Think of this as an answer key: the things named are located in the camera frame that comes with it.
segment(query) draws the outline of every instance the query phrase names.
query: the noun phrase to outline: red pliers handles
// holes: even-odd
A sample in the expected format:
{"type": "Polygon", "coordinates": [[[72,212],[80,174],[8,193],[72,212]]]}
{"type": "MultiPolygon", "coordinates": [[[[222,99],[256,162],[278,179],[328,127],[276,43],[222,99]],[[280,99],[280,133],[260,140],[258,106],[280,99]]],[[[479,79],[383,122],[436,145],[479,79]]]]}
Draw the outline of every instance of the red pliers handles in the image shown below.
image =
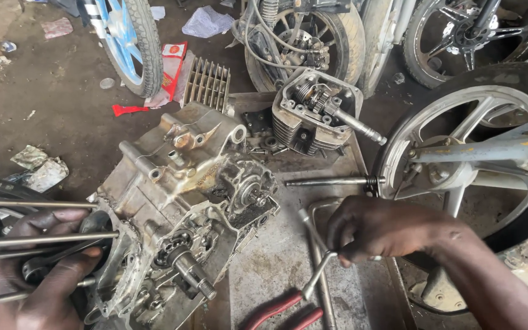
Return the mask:
{"type": "MultiPolygon", "coordinates": [[[[255,330],[265,320],[270,317],[273,317],[274,315],[280,314],[283,311],[286,311],[289,307],[301,301],[301,299],[303,299],[303,296],[301,296],[300,291],[297,291],[294,294],[287,296],[286,299],[283,299],[276,304],[263,308],[261,311],[256,312],[248,320],[246,326],[244,327],[244,330],[255,330]]],[[[312,310],[311,313],[307,314],[304,318],[302,318],[299,321],[299,324],[292,327],[291,330],[302,330],[308,327],[316,320],[318,320],[319,318],[321,318],[321,316],[323,316],[323,310],[321,309],[321,307],[317,307],[312,310]]]]}

